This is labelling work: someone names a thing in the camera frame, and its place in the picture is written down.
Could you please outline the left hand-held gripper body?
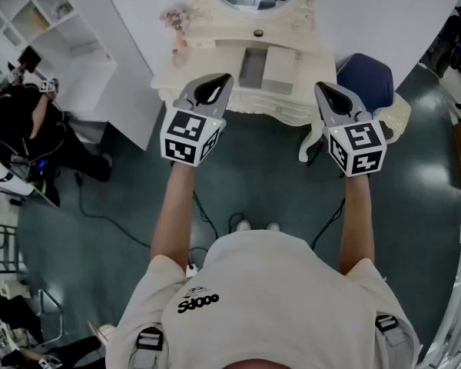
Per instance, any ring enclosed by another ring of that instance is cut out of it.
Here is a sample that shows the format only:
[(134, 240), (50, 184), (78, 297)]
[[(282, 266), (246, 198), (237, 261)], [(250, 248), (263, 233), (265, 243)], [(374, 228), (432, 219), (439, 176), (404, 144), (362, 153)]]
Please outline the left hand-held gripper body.
[(198, 166), (214, 149), (226, 126), (226, 101), (209, 105), (179, 98), (167, 109), (161, 126), (161, 156), (181, 164)]

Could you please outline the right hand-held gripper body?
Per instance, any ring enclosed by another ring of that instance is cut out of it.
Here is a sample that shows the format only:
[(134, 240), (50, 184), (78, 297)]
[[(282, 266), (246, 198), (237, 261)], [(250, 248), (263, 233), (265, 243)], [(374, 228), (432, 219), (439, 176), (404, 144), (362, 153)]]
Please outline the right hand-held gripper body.
[(324, 123), (327, 151), (347, 177), (377, 172), (383, 165), (386, 140), (380, 122), (366, 110), (365, 121)]

